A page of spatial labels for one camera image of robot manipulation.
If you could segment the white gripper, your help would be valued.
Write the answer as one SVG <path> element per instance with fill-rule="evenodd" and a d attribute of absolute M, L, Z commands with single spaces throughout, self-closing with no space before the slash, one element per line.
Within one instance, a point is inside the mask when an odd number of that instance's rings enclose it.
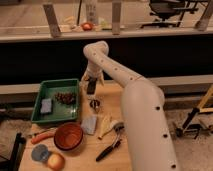
<path fill-rule="evenodd" d="M 90 69 L 86 69 L 81 80 L 87 81 L 88 79 L 89 79 L 88 86 L 87 86 L 87 93 L 88 94 L 94 94 L 95 93 L 97 81 L 101 85 L 104 85 L 104 75 L 103 75 L 102 70 L 93 71 L 93 70 L 90 70 Z"/>

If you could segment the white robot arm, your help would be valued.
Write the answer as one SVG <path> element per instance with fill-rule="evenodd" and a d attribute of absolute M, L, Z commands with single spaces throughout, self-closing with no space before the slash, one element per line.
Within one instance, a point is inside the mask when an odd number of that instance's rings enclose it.
<path fill-rule="evenodd" d="M 108 56 L 105 41 L 83 48 L 88 59 L 82 79 L 107 73 L 122 88 L 121 112 L 133 171 L 181 171 L 164 113 L 163 91 Z"/>

